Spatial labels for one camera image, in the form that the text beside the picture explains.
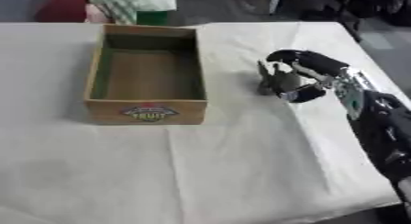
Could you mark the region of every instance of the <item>open box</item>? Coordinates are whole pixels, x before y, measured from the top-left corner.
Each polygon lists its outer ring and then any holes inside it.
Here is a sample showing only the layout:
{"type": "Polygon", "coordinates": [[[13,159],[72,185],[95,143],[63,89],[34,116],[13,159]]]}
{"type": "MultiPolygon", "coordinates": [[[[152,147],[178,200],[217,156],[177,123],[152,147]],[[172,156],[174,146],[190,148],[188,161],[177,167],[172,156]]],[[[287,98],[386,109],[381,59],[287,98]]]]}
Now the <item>open box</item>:
{"type": "Polygon", "coordinates": [[[84,102],[101,123],[201,124],[207,100],[195,30],[104,25],[84,102]]]}

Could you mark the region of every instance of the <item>black robotic glove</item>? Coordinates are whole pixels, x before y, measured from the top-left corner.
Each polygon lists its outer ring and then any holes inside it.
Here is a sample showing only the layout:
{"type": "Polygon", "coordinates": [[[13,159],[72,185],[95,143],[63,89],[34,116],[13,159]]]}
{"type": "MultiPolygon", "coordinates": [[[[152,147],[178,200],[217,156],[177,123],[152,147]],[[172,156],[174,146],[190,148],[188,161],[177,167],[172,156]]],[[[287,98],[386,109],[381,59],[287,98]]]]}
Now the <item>black robotic glove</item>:
{"type": "Polygon", "coordinates": [[[364,91],[359,118],[348,120],[382,175],[393,184],[411,176],[411,112],[395,96],[364,91]]]}

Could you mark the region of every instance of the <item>floor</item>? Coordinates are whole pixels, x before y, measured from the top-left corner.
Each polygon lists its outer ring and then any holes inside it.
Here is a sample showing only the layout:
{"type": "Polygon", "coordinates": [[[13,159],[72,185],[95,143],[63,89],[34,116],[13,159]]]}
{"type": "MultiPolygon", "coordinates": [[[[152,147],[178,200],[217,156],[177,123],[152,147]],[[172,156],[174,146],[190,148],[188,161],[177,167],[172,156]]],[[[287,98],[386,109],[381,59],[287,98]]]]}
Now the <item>floor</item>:
{"type": "MultiPolygon", "coordinates": [[[[0,22],[32,21],[33,14],[45,0],[0,0],[0,22]]],[[[307,8],[319,8],[324,0],[283,0],[274,16],[265,13],[268,0],[261,0],[252,13],[244,9],[238,0],[178,0],[179,9],[172,12],[169,24],[187,26],[210,22],[270,22],[296,20],[307,8]]],[[[387,72],[389,76],[411,96],[411,28],[396,28],[374,18],[361,28],[361,46],[387,72]]],[[[376,224],[371,211],[318,224],[376,224]]]]}

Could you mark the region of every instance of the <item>red object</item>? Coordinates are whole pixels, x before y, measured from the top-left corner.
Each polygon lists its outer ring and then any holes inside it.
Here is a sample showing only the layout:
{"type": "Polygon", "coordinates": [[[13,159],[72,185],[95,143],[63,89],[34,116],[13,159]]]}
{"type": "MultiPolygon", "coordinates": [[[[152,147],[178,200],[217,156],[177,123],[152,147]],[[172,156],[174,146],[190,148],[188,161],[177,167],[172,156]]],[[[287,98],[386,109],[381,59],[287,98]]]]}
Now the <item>red object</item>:
{"type": "Polygon", "coordinates": [[[84,22],[87,0],[49,0],[35,15],[38,22],[84,22]]]}

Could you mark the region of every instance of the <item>chair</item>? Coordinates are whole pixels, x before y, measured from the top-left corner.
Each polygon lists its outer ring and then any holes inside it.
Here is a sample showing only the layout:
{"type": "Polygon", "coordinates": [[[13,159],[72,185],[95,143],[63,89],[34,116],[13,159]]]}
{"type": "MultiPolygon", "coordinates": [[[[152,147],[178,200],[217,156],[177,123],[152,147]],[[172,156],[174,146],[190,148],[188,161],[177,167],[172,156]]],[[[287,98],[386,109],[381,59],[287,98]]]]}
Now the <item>chair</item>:
{"type": "Polygon", "coordinates": [[[385,3],[385,0],[336,0],[339,2],[337,9],[331,6],[324,6],[323,10],[306,10],[301,19],[309,21],[338,21],[357,41],[361,41],[358,34],[361,20],[367,17],[376,16],[385,3]]]}

